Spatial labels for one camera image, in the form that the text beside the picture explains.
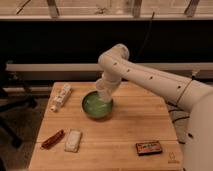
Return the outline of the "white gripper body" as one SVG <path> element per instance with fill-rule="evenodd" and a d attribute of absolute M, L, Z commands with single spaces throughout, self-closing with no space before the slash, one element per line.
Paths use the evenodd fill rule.
<path fill-rule="evenodd" d="M 110 95 L 119 87 L 120 79 L 111 78 L 103 75 L 100 79 L 95 82 L 95 88 L 97 92 L 108 91 Z"/>

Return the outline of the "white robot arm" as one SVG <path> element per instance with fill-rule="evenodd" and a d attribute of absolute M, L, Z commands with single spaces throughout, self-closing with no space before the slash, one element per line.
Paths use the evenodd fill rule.
<path fill-rule="evenodd" d="M 96 81 L 96 90 L 101 100 L 109 102 L 121 80 L 126 79 L 189 112 L 182 167 L 184 171 L 213 171 L 213 86 L 128 59 L 129 50 L 123 44 L 99 56 L 103 74 Z"/>

